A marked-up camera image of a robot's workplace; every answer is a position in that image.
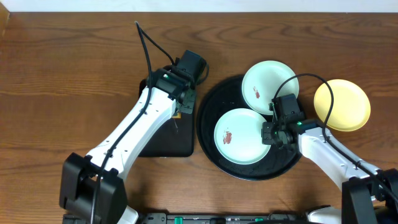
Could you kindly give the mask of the yellow plate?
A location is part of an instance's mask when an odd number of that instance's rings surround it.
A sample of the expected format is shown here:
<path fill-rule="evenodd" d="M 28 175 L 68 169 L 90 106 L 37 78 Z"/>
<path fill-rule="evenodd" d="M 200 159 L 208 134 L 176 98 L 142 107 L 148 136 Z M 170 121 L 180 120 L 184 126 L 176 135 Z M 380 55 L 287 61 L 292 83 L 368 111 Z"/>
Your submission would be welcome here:
<path fill-rule="evenodd" d="M 362 128 L 371 114 L 371 104 L 365 92 L 348 80 L 334 79 L 322 84 L 313 99 L 316 114 L 327 126 L 338 131 Z"/>

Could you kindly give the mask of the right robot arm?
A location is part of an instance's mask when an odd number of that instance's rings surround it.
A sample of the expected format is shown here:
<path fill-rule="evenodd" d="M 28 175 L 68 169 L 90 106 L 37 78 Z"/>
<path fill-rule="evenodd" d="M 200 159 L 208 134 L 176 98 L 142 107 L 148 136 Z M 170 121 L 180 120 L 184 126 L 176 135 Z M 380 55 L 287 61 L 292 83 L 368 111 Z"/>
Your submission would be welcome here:
<path fill-rule="evenodd" d="M 341 208 L 307 212 L 307 223 L 397 223 L 397 169 L 382 170 L 340 143 L 320 121 L 265 122 L 264 144 L 294 149 L 341 190 Z"/>

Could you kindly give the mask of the light green plate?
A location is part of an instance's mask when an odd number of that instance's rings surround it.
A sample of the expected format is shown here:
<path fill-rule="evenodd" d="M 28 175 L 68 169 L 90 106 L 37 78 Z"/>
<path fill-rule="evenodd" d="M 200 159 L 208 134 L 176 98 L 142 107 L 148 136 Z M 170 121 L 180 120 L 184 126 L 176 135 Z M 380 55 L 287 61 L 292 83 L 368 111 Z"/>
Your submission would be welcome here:
<path fill-rule="evenodd" d="M 246 108 L 225 113 L 216 123 L 214 142 L 218 152 L 228 161 L 249 165 L 263 159 L 270 145 L 262 143 L 261 129 L 266 119 Z"/>
<path fill-rule="evenodd" d="M 269 104 L 281 84 L 294 76 L 294 71 L 282 62 L 266 60 L 253 65 L 241 85 L 246 104 L 260 114 L 272 115 Z"/>

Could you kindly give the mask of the green and yellow sponge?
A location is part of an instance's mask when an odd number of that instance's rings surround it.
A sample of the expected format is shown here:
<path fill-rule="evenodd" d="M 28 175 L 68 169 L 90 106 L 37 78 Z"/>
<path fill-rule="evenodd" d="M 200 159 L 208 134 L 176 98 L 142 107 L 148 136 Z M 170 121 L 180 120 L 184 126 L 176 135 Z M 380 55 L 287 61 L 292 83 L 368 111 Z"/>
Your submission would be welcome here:
<path fill-rule="evenodd" d="M 175 113 L 172 118 L 174 119 L 180 119 L 181 118 L 181 113 Z"/>

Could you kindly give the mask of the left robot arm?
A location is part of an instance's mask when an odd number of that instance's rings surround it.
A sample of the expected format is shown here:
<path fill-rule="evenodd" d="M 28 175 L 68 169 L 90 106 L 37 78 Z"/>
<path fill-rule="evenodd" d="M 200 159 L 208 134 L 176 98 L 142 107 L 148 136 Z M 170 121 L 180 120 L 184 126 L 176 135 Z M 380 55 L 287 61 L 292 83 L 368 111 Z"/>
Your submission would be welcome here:
<path fill-rule="evenodd" d="M 87 223 L 136 223 L 127 204 L 128 173 L 157 130 L 176 113 L 192 113 L 203 70 L 169 65 L 151 72 L 133 109 L 86 156 L 70 154 L 62 167 L 59 205 Z"/>

